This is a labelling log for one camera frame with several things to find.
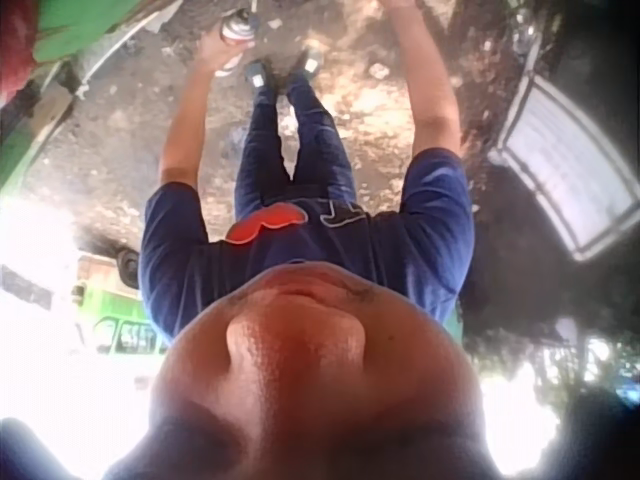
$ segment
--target blue jeans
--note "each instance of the blue jeans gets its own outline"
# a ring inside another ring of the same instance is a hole
[[[287,98],[296,112],[300,151],[293,179],[284,168],[278,135],[277,93],[258,90],[235,189],[236,220],[278,201],[327,198],[356,202],[351,164],[331,114],[302,74],[293,74]]]

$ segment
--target red logo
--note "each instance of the red logo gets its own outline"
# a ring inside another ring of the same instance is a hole
[[[253,241],[263,227],[279,230],[289,225],[304,225],[308,221],[307,212],[301,208],[290,203],[276,203],[233,225],[225,240],[234,245],[243,245]]]

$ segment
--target spray paint can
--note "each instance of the spray paint can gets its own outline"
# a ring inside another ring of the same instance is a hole
[[[240,8],[222,19],[220,36],[225,43],[236,45],[253,40],[257,30],[258,17],[248,9]],[[216,72],[216,77],[226,77],[231,74],[242,60],[242,55],[241,53],[229,60],[221,70]]]

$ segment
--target shoe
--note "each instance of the shoe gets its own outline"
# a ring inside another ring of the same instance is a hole
[[[273,87],[273,79],[269,67],[262,60],[251,62],[245,67],[244,77],[251,85],[253,93],[257,93],[263,87]]]
[[[324,63],[324,55],[318,49],[308,47],[296,62],[293,72],[301,73],[307,80],[313,80]]]

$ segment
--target red object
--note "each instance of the red object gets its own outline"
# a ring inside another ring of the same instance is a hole
[[[225,240],[235,245],[251,242],[262,228],[278,230],[289,225],[303,225],[309,217],[307,212],[291,203],[276,203],[253,213],[231,227]]]
[[[29,80],[37,32],[37,0],[0,0],[0,105]]]

